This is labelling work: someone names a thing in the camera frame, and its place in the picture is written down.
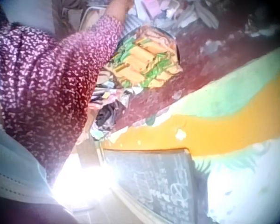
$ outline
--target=clutter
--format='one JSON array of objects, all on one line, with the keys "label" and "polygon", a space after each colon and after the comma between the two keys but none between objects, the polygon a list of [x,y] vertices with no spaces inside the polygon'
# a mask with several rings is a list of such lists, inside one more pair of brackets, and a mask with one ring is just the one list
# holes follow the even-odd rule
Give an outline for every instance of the clutter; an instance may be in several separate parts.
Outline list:
[{"label": "clutter", "polygon": [[110,135],[116,120],[122,116],[125,109],[126,107],[121,102],[115,100],[98,111],[96,120],[90,130],[95,140],[101,140]]},{"label": "clutter", "polygon": [[245,34],[251,37],[272,36],[280,30],[280,21],[272,15],[268,6],[258,7],[255,12],[249,15],[245,24]]}]

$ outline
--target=maroon floral dress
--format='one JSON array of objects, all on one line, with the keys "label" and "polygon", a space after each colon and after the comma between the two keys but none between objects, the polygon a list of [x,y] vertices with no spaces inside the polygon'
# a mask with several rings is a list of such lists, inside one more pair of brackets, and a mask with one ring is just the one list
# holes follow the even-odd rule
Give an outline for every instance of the maroon floral dress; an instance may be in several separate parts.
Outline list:
[{"label": "maroon floral dress", "polygon": [[97,74],[122,28],[105,15],[92,29],[57,42],[35,28],[0,27],[3,127],[45,167],[51,185],[82,132]]}]

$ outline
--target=mural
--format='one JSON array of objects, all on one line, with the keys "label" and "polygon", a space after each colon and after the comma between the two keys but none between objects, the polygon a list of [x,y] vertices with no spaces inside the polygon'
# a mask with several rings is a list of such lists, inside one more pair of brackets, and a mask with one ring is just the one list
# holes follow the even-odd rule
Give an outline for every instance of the mural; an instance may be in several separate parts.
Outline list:
[{"label": "mural", "polygon": [[218,223],[280,218],[280,48],[126,127],[103,148],[187,148]]}]

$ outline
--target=person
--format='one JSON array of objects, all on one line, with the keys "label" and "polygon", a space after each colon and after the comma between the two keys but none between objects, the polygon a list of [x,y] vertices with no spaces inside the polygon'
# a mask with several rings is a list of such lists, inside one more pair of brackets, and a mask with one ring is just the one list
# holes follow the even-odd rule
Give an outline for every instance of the person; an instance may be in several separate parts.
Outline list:
[{"label": "person", "polygon": [[62,41],[0,14],[0,224],[76,224],[51,186],[87,120],[99,70],[133,0],[112,0],[91,29]]},{"label": "person", "polygon": [[85,125],[98,72],[116,49],[132,4],[113,0],[90,30],[60,42],[0,20],[0,120],[45,168],[51,186]]}]

